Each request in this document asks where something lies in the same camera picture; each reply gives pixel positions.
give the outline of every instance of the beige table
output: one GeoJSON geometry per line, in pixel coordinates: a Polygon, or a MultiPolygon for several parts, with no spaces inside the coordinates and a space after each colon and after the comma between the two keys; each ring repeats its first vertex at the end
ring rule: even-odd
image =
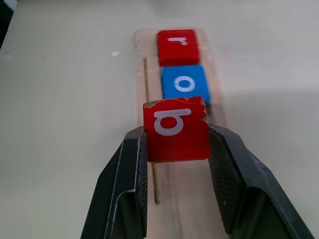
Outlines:
{"type": "Polygon", "coordinates": [[[21,0],[0,52],[0,238],[80,238],[101,170],[137,125],[133,33],[185,25],[209,39],[230,128],[319,238],[318,7],[21,0]]]}

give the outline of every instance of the wooden board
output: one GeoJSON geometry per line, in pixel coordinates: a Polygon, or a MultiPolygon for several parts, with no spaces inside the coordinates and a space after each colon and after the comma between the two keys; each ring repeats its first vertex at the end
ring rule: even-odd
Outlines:
{"type": "MultiPolygon", "coordinates": [[[[139,126],[143,125],[143,103],[162,99],[156,45],[159,30],[138,30],[134,36],[139,126]]],[[[211,94],[211,120],[226,126],[222,94],[207,40],[202,30],[196,29],[196,34],[200,63],[205,69],[211,94]]],[[[208,160],[149,164],[148,199],[148,239],[228,238],[215,198],[208,160]]]]}

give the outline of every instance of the blue block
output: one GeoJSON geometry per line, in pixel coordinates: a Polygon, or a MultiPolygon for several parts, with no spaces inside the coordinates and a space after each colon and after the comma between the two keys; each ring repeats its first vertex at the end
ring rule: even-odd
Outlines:
{"type": "Polygon", "coordinates": [[[202,96],[206,104],[210,103],[201,65],[163,67],[161,78],[164,99],[202,96]]]}

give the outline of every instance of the red block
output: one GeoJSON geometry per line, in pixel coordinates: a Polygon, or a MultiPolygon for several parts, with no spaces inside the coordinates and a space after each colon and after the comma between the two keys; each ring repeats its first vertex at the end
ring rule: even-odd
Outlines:
{"type": "Polygon", "coordinates": [[[158,33],[160,66],[199,64],[199,50],[194,30],[164,30],[158,33]]]}
{"type": "Polygon", "coordinates": [[[205,103],[201,97],[144,104],[148,161],[170,162],[210,156],[205,103]]]}

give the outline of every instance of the letter block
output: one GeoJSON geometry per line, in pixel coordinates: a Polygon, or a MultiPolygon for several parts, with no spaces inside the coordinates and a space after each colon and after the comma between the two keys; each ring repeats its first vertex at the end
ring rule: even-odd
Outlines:
{"type": "Polygon", "coordinates": [[[160,66],[185,66],[199,63],[194,30],[164,30],[157,35],[160,66]]]}
{"type": "Polygon", "coordinates": [[[148,161],[170,162],[210,156],[205,103],[201,97],[144,104],[148,161]]]}
{"type": "Polygon", "coordinates": [[[163,67],[162,88],[165,99],[201,96],[206,104],[210,103],[205,72],[201,65],[163,67]]]}

